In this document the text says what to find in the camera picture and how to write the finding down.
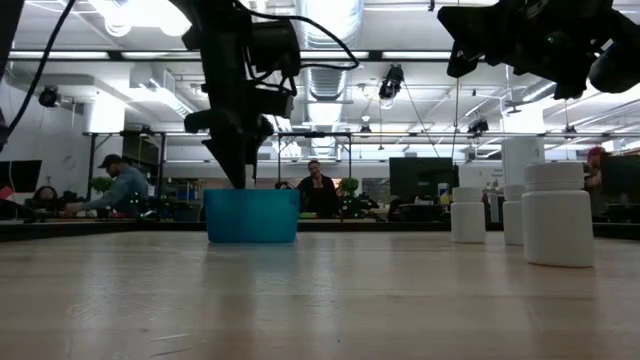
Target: wooden table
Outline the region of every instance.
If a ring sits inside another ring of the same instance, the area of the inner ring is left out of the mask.
[[[491,233],[133,232],[0,244],[4,360],[637,359],[640,244],[529,265]]]

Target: gray shirt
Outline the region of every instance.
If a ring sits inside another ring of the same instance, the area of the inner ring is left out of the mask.
[[[118,211],[129,215],[137,214],[137,206],[129,204],[129,199],[135,193],[140,194],[141,199],[149,197],[147,179],[140,170],[125,166],[118,178],[111,185],[111,189],[100,199],[82,205],[82,210],[116,208]]]

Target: white bottle cap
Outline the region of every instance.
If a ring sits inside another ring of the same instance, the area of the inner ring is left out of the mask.
[[[453,201],[480,202],[482,201],[482,189],[471,187],[453,188]]]
[[[578,162],[535,164],[524,169],[527,191],[574,190],[584,187],[584,168]]]
[[[504,199],[506,201],[520,201],[524,190],[524,185],[507,185],[504,187]]]

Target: person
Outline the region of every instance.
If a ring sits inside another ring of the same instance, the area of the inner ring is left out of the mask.
[[[95,210],[111,207],[126,216],[135,217],[138,215],[137,204],[130,203],[136,194],[140,199],[147,199],[149,188],[147,179],[135,167],[129,166],[120,156],[111,154],[104,158],[99,169],[105,169],[109,176],[117,178],[111,189],[102,198],[88,203],[67,204],[66,214],[72,216],[81,210]]]
[[[330,177],[322,175],[322,167],[318,160],[307,164],[309,176],[298,184],[302,198],[301,210],[314,212],[319,217],[332,217],[338,212],[338,196],[336,186]]]
[[[51,186],[42,186],[36,190],[31,199],[25,201],[25,206],[34,210],[61,210],[59,200],[56,189]]]
[[[602,147],[594,147],[587,155],[586,170],[589,175],[585,178],[585,190],[591,197],[591,215],[602,216],[607,211],[607,199],[602,194],[602,175],[600,172],[600,160],[607,156],[607,152]]]

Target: man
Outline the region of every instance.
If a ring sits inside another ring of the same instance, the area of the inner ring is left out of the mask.
[[[298,184],[302,196],[302,211],[314,212],[319,217],[332,217],[338,212],[339,203],[336,186],[330,177],[322,175],[318,160],[307,164],[308,177]]]
[[[127,216],[137,216],[138,208],[136,204],[130,203],[131,197],[138,194],[141,199],[146,199],[149,195],[147,179],[142,172],[129,166],[120,156],[115,154],[107,155],[98,168],[105,169],[109,176],[117,178],[113,182],[113,185],[111,185],[111,190],[98,200],[84,204],[67,204],[67,215],[73,215],[80,210],[110,207],[116,211],[125,213]]]
[[[601,216],[607,211],[607,199],[602,194],[602,175],[600,173],[600,159],[607,156],[604,148],[594,147],[587,155],[587,170],[589,176],[585,178],[585,190],[591,196],[591,215]]]

